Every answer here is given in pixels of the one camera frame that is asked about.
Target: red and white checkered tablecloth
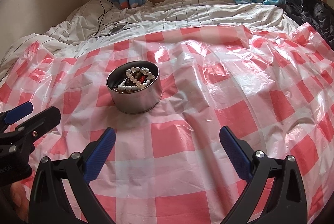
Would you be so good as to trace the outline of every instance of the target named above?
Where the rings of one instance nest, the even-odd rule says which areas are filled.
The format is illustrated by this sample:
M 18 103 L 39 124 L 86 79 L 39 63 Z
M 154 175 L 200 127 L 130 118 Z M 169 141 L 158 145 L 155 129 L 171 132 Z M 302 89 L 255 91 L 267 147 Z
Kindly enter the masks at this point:
M 114 106 L 106 78 L 134 60 L 158 65 L 163 97 L 147 113 L 126 115 Z M 90 185 L 117 224 L 220 223 L 245 187 L 219 143 L 224 125 L 254 150 L 296 157 L 312 221 L 334 190 L 333 79 L 334 52 L 308 24 L 291 35 L 191 27 L 79 58 L 55 58 L 35 42 L 0 88 L 0 110 L 26 101 L 34 114 L 60 109 L 60 125 L 36 142 L 34 170 L 43 156 L 69 157 L 106 127 L 116 129 L 116 145 Z M 24 181 L 28 193 L 32 181 Z

